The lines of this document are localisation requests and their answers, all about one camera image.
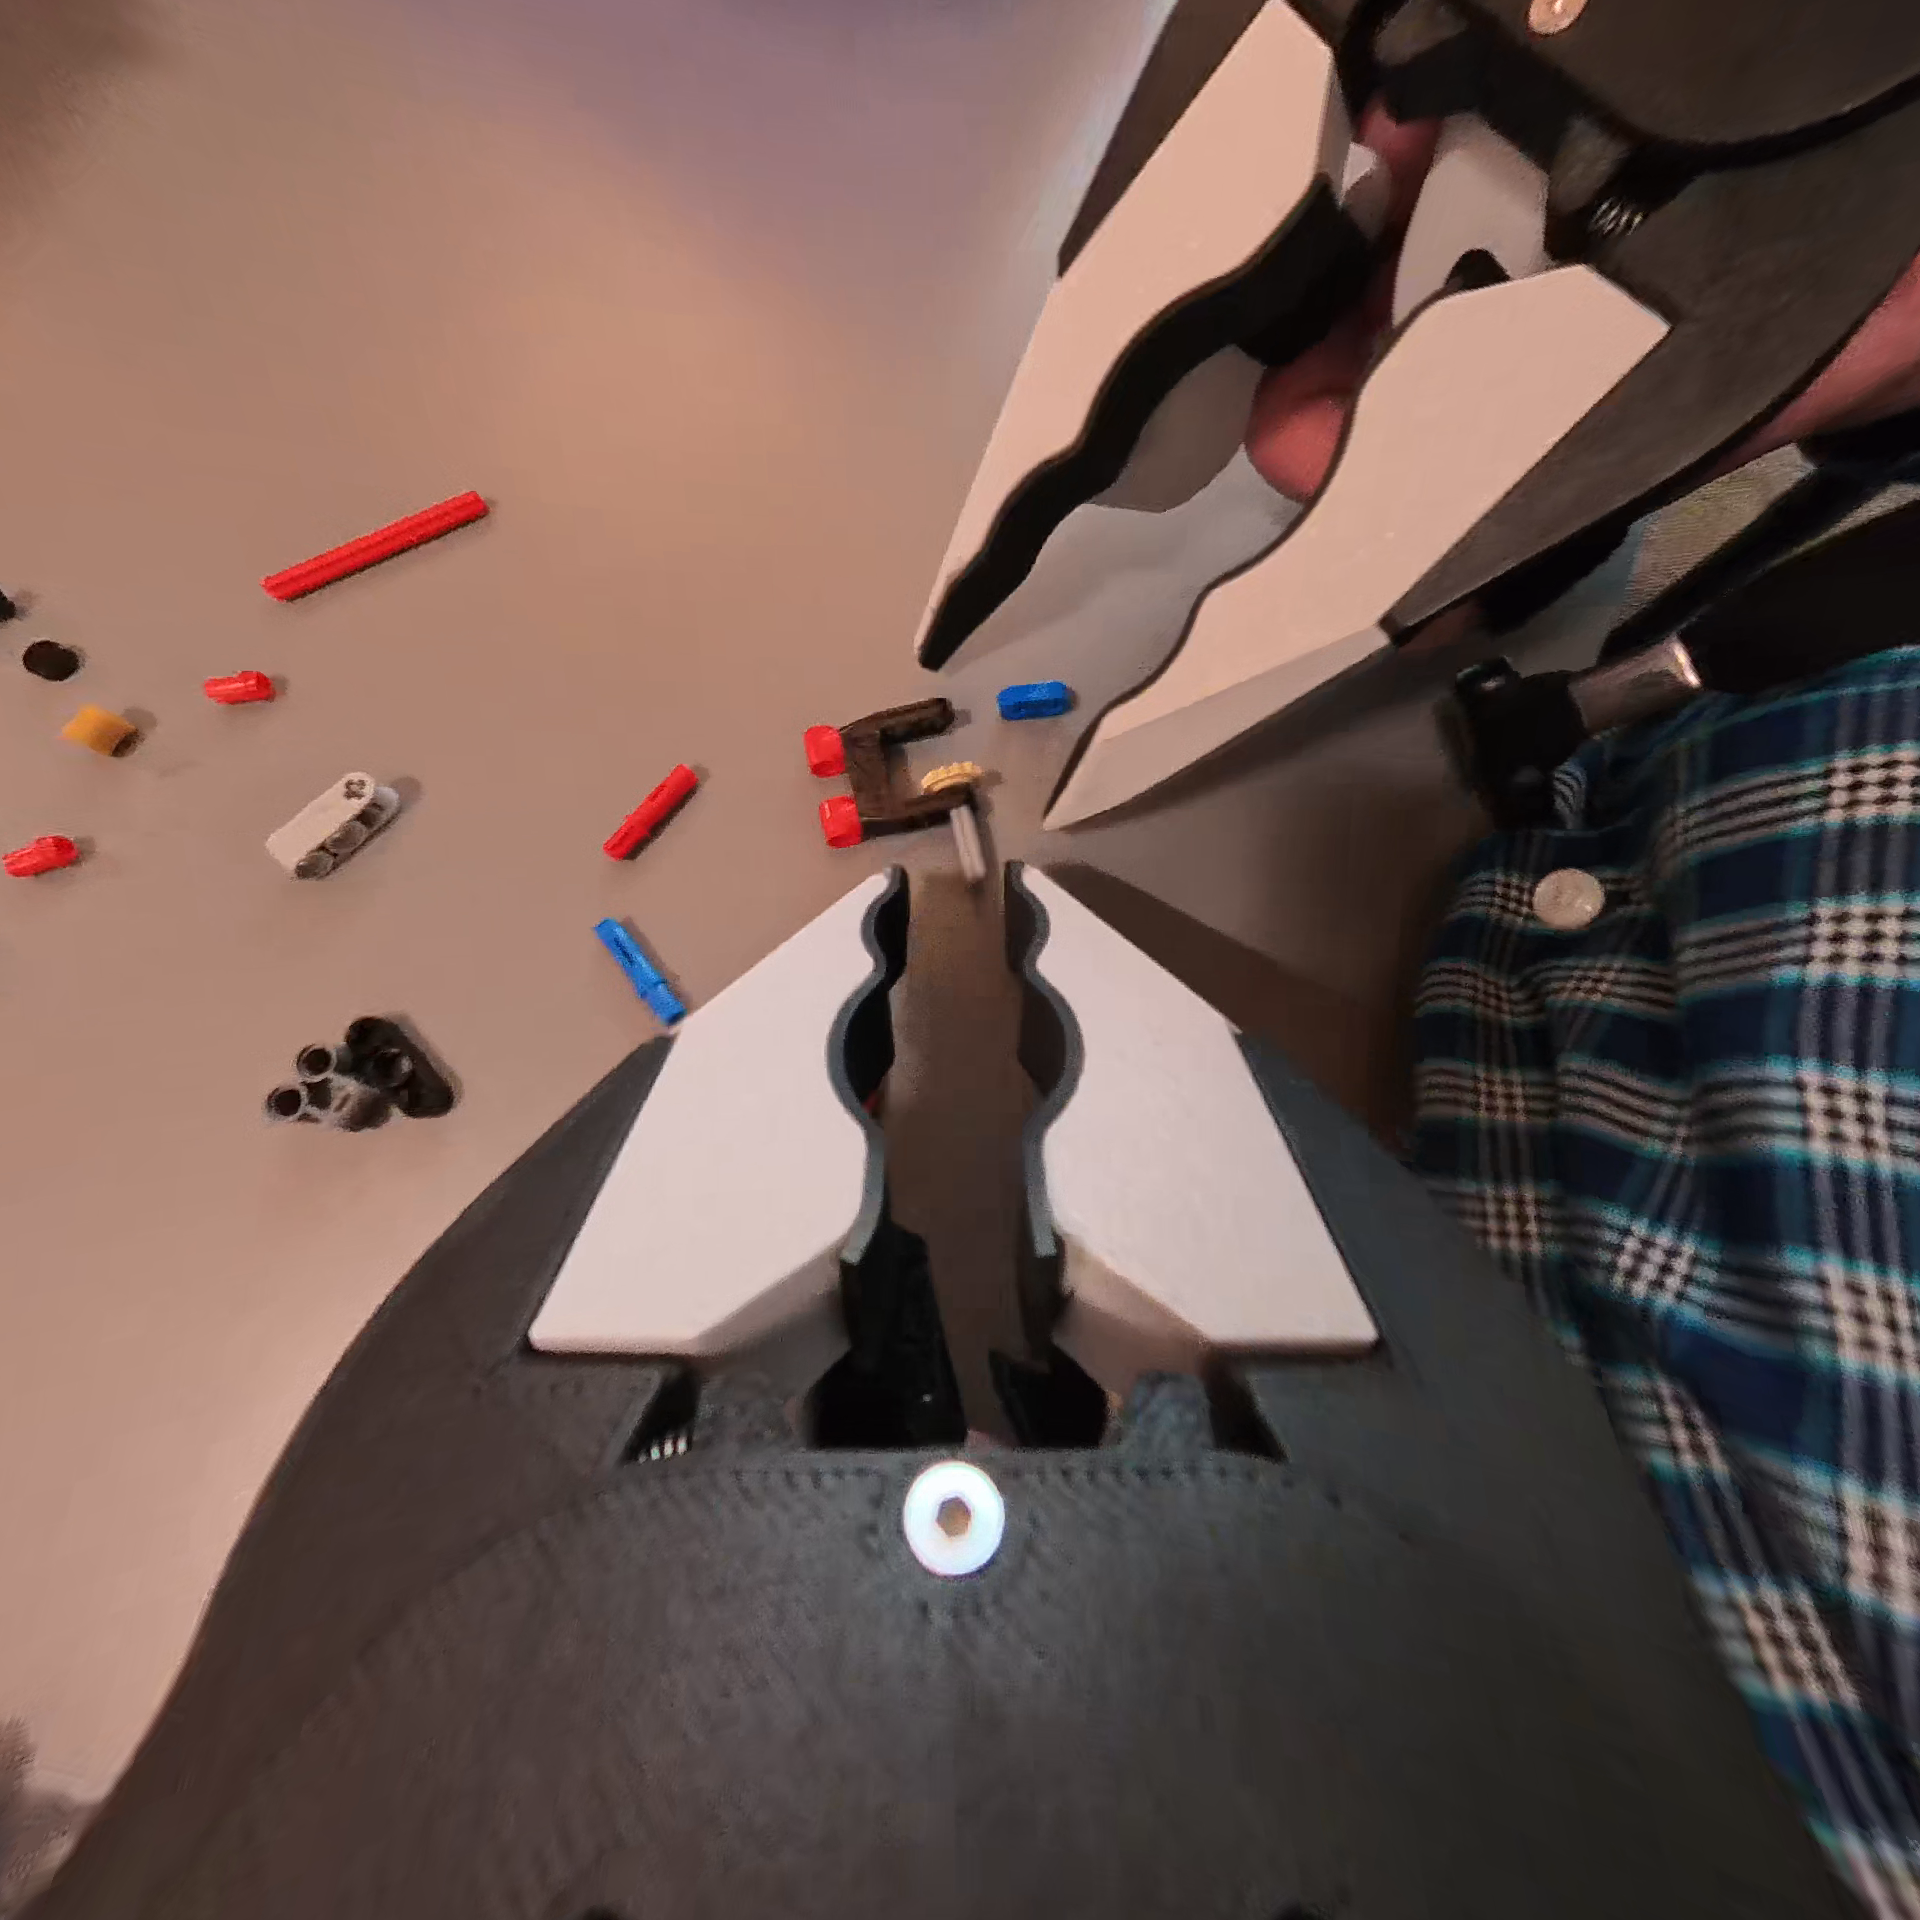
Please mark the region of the long red lego axle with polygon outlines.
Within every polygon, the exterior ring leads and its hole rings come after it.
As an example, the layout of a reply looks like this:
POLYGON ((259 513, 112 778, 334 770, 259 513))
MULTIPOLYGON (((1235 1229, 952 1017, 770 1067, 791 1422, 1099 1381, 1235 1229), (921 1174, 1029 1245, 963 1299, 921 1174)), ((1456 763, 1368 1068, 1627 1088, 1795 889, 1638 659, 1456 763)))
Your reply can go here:
POLYGON ((420 551, 422 546, 433 546, 434 542, 462 534, 485 517, 491 517, 491 505, 482 494, 466 491, 445 497, 442 501, 420 508, 371 527, 368 534, 330 546, 322 554, 280 568, 264 576, 259 587, 277 605, 292 605, 368 572, 371 568, 381 568, 402 554, 420 551))

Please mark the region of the blue lego pin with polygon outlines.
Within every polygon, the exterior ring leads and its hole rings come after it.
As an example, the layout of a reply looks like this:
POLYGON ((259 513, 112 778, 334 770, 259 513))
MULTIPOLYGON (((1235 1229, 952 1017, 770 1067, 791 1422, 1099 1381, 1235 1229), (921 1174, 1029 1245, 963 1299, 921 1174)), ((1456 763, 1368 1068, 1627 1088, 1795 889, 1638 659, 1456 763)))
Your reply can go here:
POLYGON ((592 939, 615 961, 623 978, 631 985, 636 997, 645 1006, 650 1019, 671 1029, 685 1021, 685 1006, 675 985, 650 961, 636 932, 617 918, 600 918, 592 924, 592 939))

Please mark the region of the light grey lego liftarm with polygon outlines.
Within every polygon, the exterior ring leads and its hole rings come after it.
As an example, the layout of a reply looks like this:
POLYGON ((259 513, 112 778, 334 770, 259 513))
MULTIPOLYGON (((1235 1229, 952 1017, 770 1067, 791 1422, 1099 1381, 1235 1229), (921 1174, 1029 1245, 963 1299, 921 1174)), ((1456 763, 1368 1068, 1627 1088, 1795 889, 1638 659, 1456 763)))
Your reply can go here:
POLYGON ((368 774, 348 774, 304 806, 292 822, 275 829, 264 849, 289 878, 326 878, 397 816, 395 787, 379 783, 368 774))

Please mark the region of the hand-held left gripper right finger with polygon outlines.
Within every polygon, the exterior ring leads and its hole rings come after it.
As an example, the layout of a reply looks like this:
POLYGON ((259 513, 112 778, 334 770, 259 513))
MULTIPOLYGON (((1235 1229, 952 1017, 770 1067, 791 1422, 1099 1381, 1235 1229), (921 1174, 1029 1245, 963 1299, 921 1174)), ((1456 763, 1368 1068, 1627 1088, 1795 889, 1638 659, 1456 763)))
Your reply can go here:
POLYGON ((1125 1395, 1142 1375, 1353 1360, 1373 1315, 1224 1014, 1029 864, 1004 865, 1020 988, 1020 1321, 1125 1395))

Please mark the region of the black lego frame piece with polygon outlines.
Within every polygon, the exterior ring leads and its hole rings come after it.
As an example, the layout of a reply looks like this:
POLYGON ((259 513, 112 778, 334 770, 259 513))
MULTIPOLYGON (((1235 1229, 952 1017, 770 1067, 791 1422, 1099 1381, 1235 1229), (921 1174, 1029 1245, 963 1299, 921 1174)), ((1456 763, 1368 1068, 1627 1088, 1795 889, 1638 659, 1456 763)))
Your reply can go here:
POLYGON ((843 778, 848 782, 859 836, 893 836, 944 823, 972 800, 967 783, 938 793, 909 790, 900 774, 897 753, 913 742, 942 737, 955 727, 946 696, 880 708, 843 728, 843 778))

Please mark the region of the person's right forearm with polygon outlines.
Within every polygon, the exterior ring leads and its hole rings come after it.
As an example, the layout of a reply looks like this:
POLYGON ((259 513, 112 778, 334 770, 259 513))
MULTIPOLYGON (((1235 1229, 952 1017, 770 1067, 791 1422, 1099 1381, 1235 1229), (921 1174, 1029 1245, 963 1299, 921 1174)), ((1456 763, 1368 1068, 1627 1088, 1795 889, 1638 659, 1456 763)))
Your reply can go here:
POLYGON ((1918 258, 1780 421, 1787 444, 1877 429, 1918 409, 1918 258))

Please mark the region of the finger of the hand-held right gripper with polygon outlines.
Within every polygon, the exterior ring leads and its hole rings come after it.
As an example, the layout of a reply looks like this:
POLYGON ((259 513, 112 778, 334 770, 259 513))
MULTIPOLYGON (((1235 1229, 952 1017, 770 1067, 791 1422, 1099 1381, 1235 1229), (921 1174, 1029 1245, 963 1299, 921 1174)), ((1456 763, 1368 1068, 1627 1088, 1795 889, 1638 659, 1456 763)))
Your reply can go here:
POLYGON ((942 669, 1080 508, 1163 516, 1235 460, 1260 364, 1365 291, 1384 187, 1343 43, 1365 5, 1176 5, 1097 162, 914 658, 942 669))
POLYGON ((1045 814, 1072 829, 1260 732, 1386 649, 1398 605, 1663 339, 1591 265, 1551 265, 1547 178, 1451 120, 1398 257, 1394 332, 1329 477, 1254 562, 1213 584, 1158 678, 1105 709, 1045 814))

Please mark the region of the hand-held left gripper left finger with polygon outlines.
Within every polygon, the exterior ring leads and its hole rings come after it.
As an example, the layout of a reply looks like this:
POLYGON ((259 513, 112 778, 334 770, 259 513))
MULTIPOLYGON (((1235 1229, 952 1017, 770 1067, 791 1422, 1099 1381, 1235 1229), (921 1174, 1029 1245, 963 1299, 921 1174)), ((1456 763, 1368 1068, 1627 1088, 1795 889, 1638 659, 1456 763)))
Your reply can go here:
POLYGON ((873 1251, 906 873, 886 868, 694 1010, 528 1333, 533 1352, 819 1378, 873 1251))

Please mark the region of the black badge reel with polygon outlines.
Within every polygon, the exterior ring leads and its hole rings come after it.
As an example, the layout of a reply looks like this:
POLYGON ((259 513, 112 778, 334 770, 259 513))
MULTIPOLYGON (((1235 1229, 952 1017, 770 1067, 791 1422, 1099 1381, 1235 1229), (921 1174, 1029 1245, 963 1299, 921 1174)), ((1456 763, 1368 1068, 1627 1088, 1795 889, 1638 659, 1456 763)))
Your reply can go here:
POLYGON ((1544 829, 1556 770, 1585 742, 1571 670, 1522 673, 1492 658, 1460 670, 1438 704, 1456 777, 1501 829, 1544 829))

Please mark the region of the blue plaid shirt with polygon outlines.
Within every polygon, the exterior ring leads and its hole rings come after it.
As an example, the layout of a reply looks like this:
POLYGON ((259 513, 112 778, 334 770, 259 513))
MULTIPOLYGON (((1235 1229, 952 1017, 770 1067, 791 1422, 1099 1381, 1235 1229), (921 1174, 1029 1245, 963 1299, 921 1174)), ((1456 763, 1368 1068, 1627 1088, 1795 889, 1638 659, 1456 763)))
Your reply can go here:
POLYGON ((1684 634, 1456 873, 1407 1166, 1588 1371, 1762 1749, 1918 1909, 1914 497, 1684 634))

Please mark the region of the black grey lego connector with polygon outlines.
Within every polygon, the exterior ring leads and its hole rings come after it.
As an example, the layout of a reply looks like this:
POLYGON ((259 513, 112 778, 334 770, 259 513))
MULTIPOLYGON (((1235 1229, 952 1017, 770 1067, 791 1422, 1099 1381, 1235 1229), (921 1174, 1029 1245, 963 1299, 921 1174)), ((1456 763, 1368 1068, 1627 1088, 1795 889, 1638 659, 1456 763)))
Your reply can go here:
POLYGON ((388 1122, 451 1116, 458 1081, 420 1034, 391 1017, 348 1021, 338 1042, 304 1046, 261 1113, 275 1125, 307 1125, 346 1135, 388 1122))

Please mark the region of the person's right hand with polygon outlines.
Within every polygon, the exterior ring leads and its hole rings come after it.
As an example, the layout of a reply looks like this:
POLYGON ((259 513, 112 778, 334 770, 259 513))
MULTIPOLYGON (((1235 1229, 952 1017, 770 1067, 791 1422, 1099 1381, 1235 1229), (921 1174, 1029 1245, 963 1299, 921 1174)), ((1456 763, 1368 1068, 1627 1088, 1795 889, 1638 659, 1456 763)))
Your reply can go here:
POLYGON ((1365 294, 1291 361, 1264 373, 1244 434, 1244 454, 1285 498, 1306 505, 1327 481, 1358 389, 1394 309, 1398 257, 1423 187, 1439 123, 1398 123, 1370 100, 1358 123, 1358 146, 1386 171, 1382 258, 1365 294))

